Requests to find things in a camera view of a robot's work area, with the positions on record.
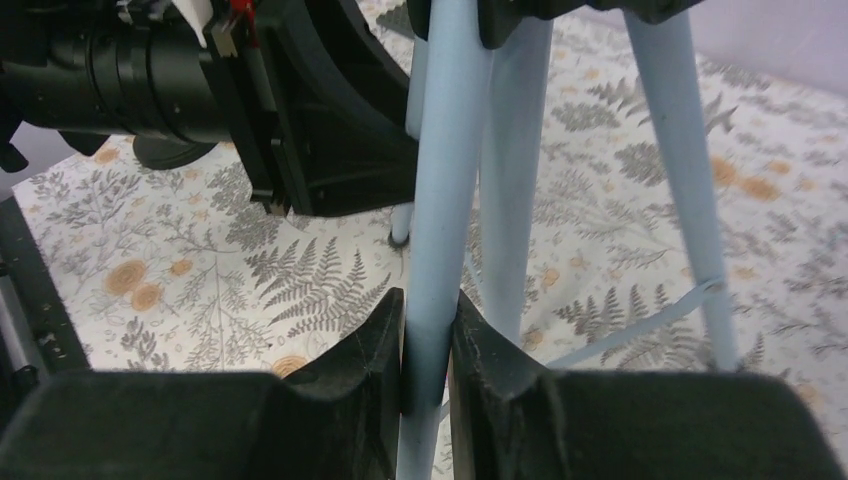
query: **tablecloth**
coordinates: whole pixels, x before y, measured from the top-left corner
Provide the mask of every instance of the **tablecloth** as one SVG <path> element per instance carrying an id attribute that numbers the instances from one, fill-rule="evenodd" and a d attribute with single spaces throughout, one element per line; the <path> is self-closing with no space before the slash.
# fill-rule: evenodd
<path id="1" fill-rule="evenodd" d="M 374 18 L 394 1 L 363 0 Z M 405 68 L 411 43 L 374 26 Z M 848 458 L 848 102 L 698 58 L 725 259 L 745 367 L 792 385 Z M 95 369 L 272 370 L 354 329 L 408 253 L 389 211 L 271 217 L 248 201 L 231 145 L 172 171 L 131 139 L 73 156 L 15 195 Z M 478 204 L 470 247 L 479 267 Z M 468 272 L 463 285 L 479 305 Z M 523 348 L 548 361 L 692 286 L 639 75 L 624 32 L 556 22 Z M 702 369 L 699 315 L 581 365 Z M 442 425 L 434 478 L 450 478 Z"/>

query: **black cylinder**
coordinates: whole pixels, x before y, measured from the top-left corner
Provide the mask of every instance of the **black cylinder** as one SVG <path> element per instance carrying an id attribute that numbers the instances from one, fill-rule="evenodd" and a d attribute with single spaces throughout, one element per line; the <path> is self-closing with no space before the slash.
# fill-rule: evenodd
<path id="1" fill-rule="evenodd" d="M 5 62 L 0 88 L 39 127 L 192 143 L 230 134 L 185 23 L 53 32 L 47 66 Z"/>

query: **black disc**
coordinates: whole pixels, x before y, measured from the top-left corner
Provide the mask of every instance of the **black disc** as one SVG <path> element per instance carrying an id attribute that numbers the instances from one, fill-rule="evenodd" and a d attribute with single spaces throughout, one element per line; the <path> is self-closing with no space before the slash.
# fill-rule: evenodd
<path id="1" fill-rule="evenodd" d="M 177 143 L 159 138 L 135 137 L 133 153 L 138 163 L 151 170 L 184 167 L 215 148 L 214 143 Z"/>

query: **stool leg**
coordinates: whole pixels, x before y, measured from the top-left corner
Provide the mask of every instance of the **stool leg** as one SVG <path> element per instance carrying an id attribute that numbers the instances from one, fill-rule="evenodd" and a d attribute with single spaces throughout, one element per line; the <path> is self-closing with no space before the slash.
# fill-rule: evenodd
<path id="1" fill-rule="evenodd" d="M 493 52 L 475 0 L 433 0 L 401 379 L 398 479 L 429 479 Z"/>
<path id="2" fill-rule="evenodd" d="M 689 15 L 684 12 L 660 25 L 629 13 L 625 20 L 695 282 L 726 282 Z M 719 288 L 704 301 L 704 321 L 716 366 L 734 370 L 730 294 L 726 283 Z"/>
<path id="3" fill-rule="evenodd" d="M 412 74 L 409 78 L 409 97 L 406 102 L 406 133 L 421 138 L 421 113 L 424 110 L 424 85 L 427 81 L 427 42 L 415 37 L 412 53 Z M 397 205 L 392 209 L 392 232 L 389 243 L 395 247 L 406 245 L 412 223 L 412 203 Z"/>
<path id="4" fill-rule="evenodd" d="M 527 18 L 495 52 L 480 157 L 486 321 L 518 344 L 553 22 Z"/>

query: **red component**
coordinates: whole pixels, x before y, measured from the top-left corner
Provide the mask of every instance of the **red component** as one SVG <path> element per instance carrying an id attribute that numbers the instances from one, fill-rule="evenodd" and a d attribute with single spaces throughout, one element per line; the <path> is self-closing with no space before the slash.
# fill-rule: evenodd
<path id="1" fill-rule="evenodd" d="M 259 42 L 256 38 L 256 27 L 254 25 L 254 17 L 256 16 L 256 2 L 254 0 L 230 0 L 230 8 L 233 10 L 233 16 L 244 14 L 247 18 L 248 28 L 250 32 L 250 45 L 258 47 Z"/>

